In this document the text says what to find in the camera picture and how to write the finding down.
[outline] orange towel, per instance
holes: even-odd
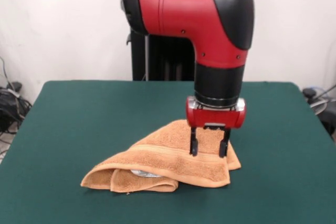
[[[227,157],[218,156],[223,131],[197,129],[198,155],[189,154],[190,127],[186,120],[174,121],[96,165],[81,186],[118,193],[139,190],[175,191],[178,182],[220,187],[230,183],[229,170],[241,168],[229,142]],[[159,177],[141,177],[140,170]]]

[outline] white wall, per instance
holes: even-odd
[[[255,6],[245,80],[336,82],[336,1]],[[120,0],[0,0],[0,55],[32,101],[47,80],[131,80],[128,32]]]

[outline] red robot arm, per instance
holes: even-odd
[[[195,50],[195,94],[187,98],[191,154],[196,127],[225,130],[219,155],[226,155],[231,128],[245,118],[239,98],[254,26],[253,0],[123,0],[133,30],[188,38]]]

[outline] green table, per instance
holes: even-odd
[[[116,194],[79,186],[97,163],[185,117],[191,82],[45,84],[0,165],[0,223],[335,223],[336,149],[298,88],[244,83],[231,184]]]

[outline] white cable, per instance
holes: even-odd
[[[318,101],[318,102],[315,102],[315,103],[311,104],[310,107],[314,108],[318,105],[322,105],[322,104],[325,104],[325,103],[328,103],[328,102],[336,102],[336,99],[330,99],[330,100],[323,99],[322,101]]]
[[[327,108],[327,106],[327,103],[323,104],[323,107],[320,110],[315,111],[315,115],[321,114]]]

